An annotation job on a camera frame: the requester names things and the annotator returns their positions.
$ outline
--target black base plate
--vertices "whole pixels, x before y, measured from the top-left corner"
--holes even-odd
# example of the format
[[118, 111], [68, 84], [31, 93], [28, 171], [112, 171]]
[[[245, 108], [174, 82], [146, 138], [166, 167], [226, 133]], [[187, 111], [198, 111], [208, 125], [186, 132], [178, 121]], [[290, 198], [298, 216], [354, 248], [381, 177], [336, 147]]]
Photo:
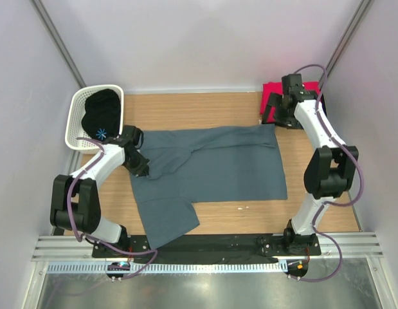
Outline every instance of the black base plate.
[[[305, 255], [305, 249], [286, 252], [280, 240], [272, 234], [184, 235], [158, 248], [154, 263], [212, 265], [212, 264], [264, 264], [276, 263], [274, 256]], [[146, 235], [130, 237], [133, 252], [149, 250]], [[310, 255], [320, 255], [320, 247], [310, 246]], [[94, 258], [117, 258], [103, 247], [93, 249]], [[134, 257], [136, 263], [146, 263], [152, 254]]]
[[289, 248], [283, 244], [283, 236], [266, 236], [263, 238], [263, 253], [271, 258], [274, 256], [305, 256], [307, 248], [309, 248], [310, 256], [320, 256], [321, 250], [319, 239], [316, 235], [312, 236], [296, 236]]

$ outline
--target white basket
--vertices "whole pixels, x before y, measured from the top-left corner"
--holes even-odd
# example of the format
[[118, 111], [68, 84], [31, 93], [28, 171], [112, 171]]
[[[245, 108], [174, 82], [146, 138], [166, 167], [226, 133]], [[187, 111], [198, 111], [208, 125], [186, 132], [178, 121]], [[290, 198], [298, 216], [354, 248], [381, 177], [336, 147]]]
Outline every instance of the white basket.
[[94, 154], [98, 152], [97, 146], [94, 146], [92, 143], [86, 142], [85, 140], [77, 140], [76, 138], [90, 138], [90, 136], [83, 130], [82, 127], [82, 119], [84, 117], [84, 114], [86, 113], [84, 109], [84, 104], [86, 103], [86, 99], [90, 97], [93, 93], [103, 89], [112, 89], [120, 97], [121, 111], [119, 134], [122, 133], [124, 94], [121, 87], [116, 85], [99, 85], [82, 88], [78, 92], [76, 92], [71, 99], [68, 124], [66, 126], [66, 135], [64, 137], [66, 145], [69, 148], [85, 154]]

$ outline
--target wooden table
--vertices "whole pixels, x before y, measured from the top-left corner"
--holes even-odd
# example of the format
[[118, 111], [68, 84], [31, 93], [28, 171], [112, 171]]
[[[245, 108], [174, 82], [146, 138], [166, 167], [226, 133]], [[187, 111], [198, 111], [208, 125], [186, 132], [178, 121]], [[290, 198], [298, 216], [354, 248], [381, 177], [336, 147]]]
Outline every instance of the wooden table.
[[[144, 131], [199, 129], [258, 124], [261, 93], [193, 93], [125, 96], [125, 124]], [[191, 234], [234, 234], [283, 232], [301, 205], [305, 189], [303, 174], [313, 154], [302, 130], [276, 128], [284, 165], [288, 200], [196, 203], [200, 226]], [[91, 156], [84, 156], [84, 162]], [[99, 192], [102, 214], [127, 227], [129, 234], [144, 234], [129, 173], [117, 168]], [[347, 195], [341, 197], [347, 201]], [[350, 207], [330, 207], [319, 230], [358, 231]]]

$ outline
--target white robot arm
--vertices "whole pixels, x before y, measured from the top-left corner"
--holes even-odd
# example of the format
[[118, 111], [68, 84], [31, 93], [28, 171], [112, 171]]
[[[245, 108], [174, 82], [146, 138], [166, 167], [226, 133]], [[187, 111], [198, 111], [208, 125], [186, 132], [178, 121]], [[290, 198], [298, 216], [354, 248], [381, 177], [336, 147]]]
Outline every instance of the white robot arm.
[[[85, 166], [70, 175], [58, 175], [53, 183], [50, 222], [55, 227], [71, 230], [67, 204], [71, 203], [77, 230], [115, 244], [118, 248], [129, 248], [126, 228], [107, 220], [101, 215], [98, 190], [105, 179], [120, 165], [124, 165], [135, 176], [149, 173], [149, 160], [144, 158], [136, 146], [143, 143], [143, 132], [134, 126], [124, 126], [121, 135], [104, 141], [100, 150]], [[76, 181], [73, 196], [68, 196], [70, 186]]]
[[[297, 215], [293, 217], [284, 230], [279, 247], [289, 252], [292, 244], [299, 249], [309, 248], [315, 242], [313, 219], [324, 204], [315, 222], [318, 224], [329, 207], [326, 201], [334, 201], [352, 186], [354, 163], [334, 142], [345, 145], [336, 134], [323, 112], [322, 104], [316, 110], [317, 93], [307, 91], [300, 74], [282, 77], [283, 95], [272, 93], [269, 96], [262, 124], [266, 123], [271, 108], [275, 107], [275, 122], [290, 129], [303, 128], [314, 147], [314, 154], [304, 174], [304, 185], [307, 193]], [[319, 113], [323, 124], [318, 119]], [[346, 146], [357, 160], [359, 153], [355, 146]]]

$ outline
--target purple cable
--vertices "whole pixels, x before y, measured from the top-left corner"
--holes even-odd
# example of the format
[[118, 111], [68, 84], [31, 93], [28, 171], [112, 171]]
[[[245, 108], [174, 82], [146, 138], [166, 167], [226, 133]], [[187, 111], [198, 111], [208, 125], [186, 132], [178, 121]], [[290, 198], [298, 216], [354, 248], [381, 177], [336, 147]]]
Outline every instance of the purple cable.
[[81, 243], [83, 241], [83, 236], [84, 233], [82, 233], [81, 235], [78, 234], [78, 230], [77, 230], [77, 226], [76, 226], [76, 222], [75, 222], [75, 217], [73, 216], [73, 209], [71, 207], [71, 197], [73, 196], [73, 189], [75, 188], [76, 183], [78, 182], [78, 180], [87, 173], [88, 170], [90, 170], [93, 166], [95, 166], [104, 156], [104, 148], [103, 145], [101, 143], [99, 143], [96, 140], [92, 140], [90, 138], [84, 138], [84, 137], [78, 137], [76, 138], [77, 140], [86, 140], [88, 142], [91, 142], [92, 144], [96, 145], [97, 147], [100, 148], [100, 155], [96, 158], [96, 160], [94, 160], [94, 162], [92, 162], [91, 164], [89, 164], [89, 166], [87, 166], [87, 170], [84, 169], [83, 171], [81, 171], [75, 179], [73, 179], [73, 182], [71, 183], [69, 190], [68, 190], [68, 215], [69, 215], [69, 220], [70, 220], [70, 225], [71, 225], [71, 230], [73, 231], [77, 241], [79, 243]]
[[316, 104], [315, 104], [315, 110], [316, 110], [316, 114], [317, 114], [317, 118], [319, 120], [319, 123], [321, 125], [321, 127], [323, 128], [323, 130], [326, 132], [327, 136], [331, 139], [331, 141], [337, 145], [338, 147], [340, 147], [340, 149], [348, 156], [348, 158], [353, 162], [354, 166], [357, 169], [357, 173], [359, 174], [359, 179], [360, 179], [360, 187], [359, 187], [359, 192], [357, 193], [357, 196], [351, 200], [350, 202], [347, 203], [336, 203], [334, 201], [325, 201], [322, 203], [322, 205], [319, 207], [317, 213], [314, 215], [313, 220], [312, 220], [312, 227], [313, 230], [315, 231], [315, 233], [326, 237], [328, 239], [330, 239], [334, 245], [336, 246], [338, 252], [339, 252], [339, 263], [336, 267], [336, 269], [328, 276], [323, 277], [323, 278], [319, 278], [319, 279], [307, 279], [307, 278], [299, 278], [296, 276], [292, 276], [290, 275], [291, 278], [295, 279], [295, 280], [300, 280], [300, 281], [305, 281], [305, 282], [322, 282], [325, 280], [328, 280], [332, 277], [334, 277], [340, 270], [342, 264], [343, 264], [343, 254], [341, 253], [341, 248], [339, 246], [339, 244], [337, 243], [337, 241], [330, 235], [327, 235], [325, 233], [319, 232], [317, 230], [317, 228], [315, 227], [316, 225], [316, 220], [319, 217], [320, 213], [323, 211], [323, 209], [325, 208], [325, 205], [333, 205], [333, 206], [338, 206], [338, 207], [347, 207], [347, 206], [351, 206], [353, 204], [355, 204], [360, 197], [363, 194], [363, 189], [364, 189], [364, 176], [363, 176], [363, 171], [361, 170], [361, 167], [359, 165], [359, 163], [357, 162], [357, 160], [353, 157], [353, 155], [350, 153], [350, 151], [344, 146], [342, 145], [338, 140], [336, 140], [330, 130], [328, 129], [328, 127], [326, 126], [326, 123], [323, 120], [323, 117], [321, 116], [321, 113], [319, 112], [319, 106], [320, 106], [320, 99], [323, 96], [323, 89], [325, 88], [325, 85], [327, 83], [327, 79], [328, 79], [328, 74], [327, 74], [327, 70], [324, 66], [322, 66], [321, 64], [308, 64], [306, 66], [301, 67], [300, 69], [296, 70], [295, 73], [298, 73], [306, 68], [312, 68], [312, 67], [317, 67], [317, 68], [321, 68], [323, 70], [323, 76], [324, 76], [324, 81], [323, 81], [323, 86], [321, 87], [321, 90], [317, 96], [316, 99]]

